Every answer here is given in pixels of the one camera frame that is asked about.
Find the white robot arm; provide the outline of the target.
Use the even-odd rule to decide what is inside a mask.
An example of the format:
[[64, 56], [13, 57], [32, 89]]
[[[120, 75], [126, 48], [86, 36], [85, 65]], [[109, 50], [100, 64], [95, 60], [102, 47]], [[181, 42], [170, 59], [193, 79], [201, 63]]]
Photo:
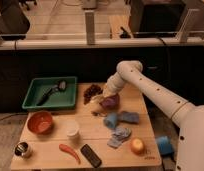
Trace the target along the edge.
[[179, 128], [175, 171], [204, 171], [204, 105], [196, 106], [142, 74], [140, 61], [121, 61], [104, 86], [103, 96], [137, 87]]

